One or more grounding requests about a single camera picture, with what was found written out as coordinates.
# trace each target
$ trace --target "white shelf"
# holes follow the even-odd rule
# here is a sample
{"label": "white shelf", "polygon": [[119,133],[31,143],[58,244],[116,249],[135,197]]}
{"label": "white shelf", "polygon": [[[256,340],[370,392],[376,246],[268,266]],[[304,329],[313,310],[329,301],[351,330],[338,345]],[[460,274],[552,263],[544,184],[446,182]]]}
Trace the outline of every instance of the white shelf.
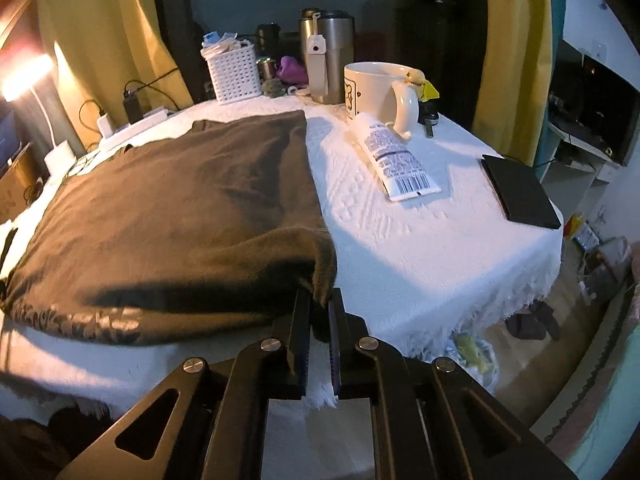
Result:
{"label": "white shelf", "polygon": [[595,168],[588,162],[581,162],[580,160],[572,160],[571,164],[565,164],[562,160],[557,161],[559,164],[564,164],[566,167],[572,170],[583,171],[585,173],[595,173]]}
{"label": "white shelf", "polygon": [[598,148],[594,146],[591,146],[588,142],[584,142],[583,140],[578,139],[577,137],[570,136],[568,133],[558,128],[555,124],[551,123],[551,121],[547,121],[547,124],[549,125],[549,129],[553,133],[555,133],[558,137],[560,137],[562,140],[564,140],[564,142],[568,142],[569,144],[572,144],[576,148],[580,148],[585,152],[591,153],[591,155],[595,155],[598,158],[601,158],[602,160],[604,160],[605,162],[608,162],[609,164],[615,164],[616,166],[620,166],[618,163],[611,160],[606,153],[601,152]]}

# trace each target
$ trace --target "white tag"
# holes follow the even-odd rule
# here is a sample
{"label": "white tag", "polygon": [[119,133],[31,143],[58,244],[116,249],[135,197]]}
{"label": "white tag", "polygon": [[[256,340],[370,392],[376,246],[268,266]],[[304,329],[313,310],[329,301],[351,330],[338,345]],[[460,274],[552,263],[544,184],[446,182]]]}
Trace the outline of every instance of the white tag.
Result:
{"label": "white tag", "polygon": [[309,77],[311,97],[323,97],[329,93],[325,53],[326,41],[322,34],[314,34],[306,38],[306,71]]}
{"label": "white tag", "polygon": [[326,54],[326,41],[322,34],[315,34],[306,38],[307,54]]}

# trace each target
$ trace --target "plastic bag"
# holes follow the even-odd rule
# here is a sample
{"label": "plastic bag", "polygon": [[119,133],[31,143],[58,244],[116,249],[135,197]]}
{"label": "plastic bag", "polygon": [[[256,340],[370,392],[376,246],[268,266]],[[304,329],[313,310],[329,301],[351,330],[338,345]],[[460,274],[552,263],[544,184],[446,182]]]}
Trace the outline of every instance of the plastic bag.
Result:
{"label": "plastic bag", "polygon": [[453,359],[485,390],[494,394],[500,378],[500,368],[491,343],[471,332],[454,332],[447,339],[444,349],[428,348],[417,358],[430,363],[441,356]]}

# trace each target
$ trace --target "mug handle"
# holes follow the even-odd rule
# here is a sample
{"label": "mug handle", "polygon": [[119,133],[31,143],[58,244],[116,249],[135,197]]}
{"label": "mug handle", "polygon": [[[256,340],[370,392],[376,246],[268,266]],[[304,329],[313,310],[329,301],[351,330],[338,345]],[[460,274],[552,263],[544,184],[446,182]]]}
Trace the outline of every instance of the mug handle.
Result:
{"label": "mug handle", "polygon": [[391,126],[404,140],[411,139],[411,129],[418,123],[418,94],[414,86],[400,79],[391,83],[396,94],[396,122]]}

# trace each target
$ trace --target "black power adapter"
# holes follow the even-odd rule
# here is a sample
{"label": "black power adapter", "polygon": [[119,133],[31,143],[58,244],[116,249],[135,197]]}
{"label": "black power adapter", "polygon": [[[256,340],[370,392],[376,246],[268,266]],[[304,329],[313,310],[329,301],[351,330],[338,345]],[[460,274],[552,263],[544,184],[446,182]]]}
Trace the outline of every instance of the black power adapter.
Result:
{"label": "black power adapter", "polygon": [[122,105],[124,106],[124,111],[127,114],[127,119],[129,120],[129,124],[137,123],[142,120],[143,113],[142,108],[140,107],[140,101],[138,101],[137,92],[128,92],[124,100],[122,101]]}

